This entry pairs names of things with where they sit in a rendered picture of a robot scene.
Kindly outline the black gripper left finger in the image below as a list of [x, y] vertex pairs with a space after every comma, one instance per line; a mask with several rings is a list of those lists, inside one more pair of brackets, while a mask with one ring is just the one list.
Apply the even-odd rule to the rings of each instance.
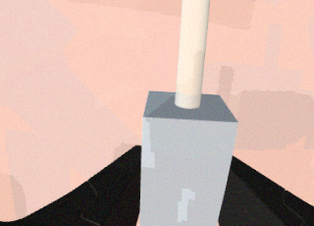
[[135, 144], [69, 194], [0, 226], [137, 226], [140, 179], [141, 144]]

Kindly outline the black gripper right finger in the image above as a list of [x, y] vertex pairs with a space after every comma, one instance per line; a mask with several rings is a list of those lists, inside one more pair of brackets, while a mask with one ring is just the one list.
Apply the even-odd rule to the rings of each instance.
[[314, 206], [233, 155], [219, 226], [314, 226]]

